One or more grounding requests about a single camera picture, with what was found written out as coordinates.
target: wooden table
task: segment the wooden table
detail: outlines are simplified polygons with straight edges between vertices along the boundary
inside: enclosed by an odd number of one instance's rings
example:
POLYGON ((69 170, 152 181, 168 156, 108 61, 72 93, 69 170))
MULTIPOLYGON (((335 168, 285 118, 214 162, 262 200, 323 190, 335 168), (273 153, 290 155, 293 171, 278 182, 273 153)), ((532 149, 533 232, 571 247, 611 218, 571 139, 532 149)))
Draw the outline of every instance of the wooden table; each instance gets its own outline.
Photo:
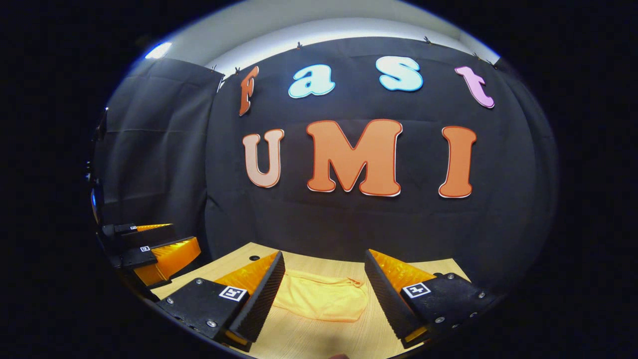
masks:
MULTIPOLYGON (((152 291, 160 299, 164 299, 195 278, 216 280, 251 263, 250 256, 265 257, 275 251, 276 249, 263 245, 248 243, 214 262, 174 278, 171 284, 152 291)), ((403 349, 383 314, 368 282, 363 262, 333 261, 282 253, 286 269, 330 277, 351 277, 367 283, 368 305, 354 323, 311 320, 282 308, 271 307, 259 338, 250 352, 244 354, 259 359, 328 359, 335 354, 344 353, 350 359, 381 359, 407 351, 403 349)), ((429 273, 454 272, 469 280, 453 259, 410 264, 429 273)))

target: letter m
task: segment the letter m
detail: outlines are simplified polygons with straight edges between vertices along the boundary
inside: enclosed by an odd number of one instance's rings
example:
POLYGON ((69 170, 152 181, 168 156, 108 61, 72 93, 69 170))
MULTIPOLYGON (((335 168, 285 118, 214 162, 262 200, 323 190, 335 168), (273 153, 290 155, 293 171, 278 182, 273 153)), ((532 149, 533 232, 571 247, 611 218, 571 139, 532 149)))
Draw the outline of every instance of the letter m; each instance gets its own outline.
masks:
POLYGON ((403 126, 391 119, 370 121, 357 145, 352 148, 341 127, 335 121, 317 121, 306 128, 315 142, 315 164, 308 188, 317 192, 332 192, 336 182, 330 178, 330 165, 339 184, 350 192, 364 166, 366 179, 359 190, 367 195, 394 197, 401 193, 396 181, 396 143, 403 126))

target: black fabric backdrop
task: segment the black fabric backdrop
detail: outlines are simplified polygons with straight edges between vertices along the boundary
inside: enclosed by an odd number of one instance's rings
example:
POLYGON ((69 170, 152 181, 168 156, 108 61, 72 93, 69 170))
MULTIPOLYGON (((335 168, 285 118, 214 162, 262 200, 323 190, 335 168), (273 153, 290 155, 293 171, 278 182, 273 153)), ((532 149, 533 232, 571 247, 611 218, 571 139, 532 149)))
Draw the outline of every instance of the black fabric backdrop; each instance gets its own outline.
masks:
MULTIPOLYGON (((507 287, 533 262, 547 235, 556 200, 556 153, 540 107, 513 76, 458 50, 397 38, 349 38, 303 46, 256 65, 250 110, 239 117, 240 83, 254 67, 222 85, 211 111, 206 152, 205 210, 213 257, 247 242, 345 261, 361 261, 373 248, 403 261, 453 257, 481 286, 507 287), (423 86, 412 93, 379 83, 375 62, 406 56, 420 65, 423 86), (288 96, 293 75, 329 65, 335 88, 323 96, 288 96), (454 68, 469 66, 486 82, 496 105, 482 107, 454 68), (309 123, 337 121, 357 143, 372 119, 399 121, 397 197, 359 192, 310 191, 313 140, 309 123), (445 126, 477 134, 472 147, 472 194, 438 195, 445 181, 445 126), (272 188, 250 182, 242 138, 281 128, 281 177, 272 188)), ((260 170, 268 170, 267 143, 258 145, 260 170)), ((334 171, 331 177, 336 180, 334 171)))
POLYGON ((96 144, 106 224, 173 223, 183 238, 204 232, 206 127, 222 74, 174 59, 142 60, 108 101, 96 144))

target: yellow towel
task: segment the yellow towel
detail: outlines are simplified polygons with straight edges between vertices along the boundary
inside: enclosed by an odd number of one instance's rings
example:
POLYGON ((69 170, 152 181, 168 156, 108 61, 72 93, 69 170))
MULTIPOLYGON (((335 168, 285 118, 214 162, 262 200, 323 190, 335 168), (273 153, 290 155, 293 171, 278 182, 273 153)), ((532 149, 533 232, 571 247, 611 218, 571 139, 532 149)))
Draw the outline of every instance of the yellow towel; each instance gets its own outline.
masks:
POLYGON ((308 319, 351 323, 366 308, 367 285, 352 278, 286 270, 272 305, 308 319))

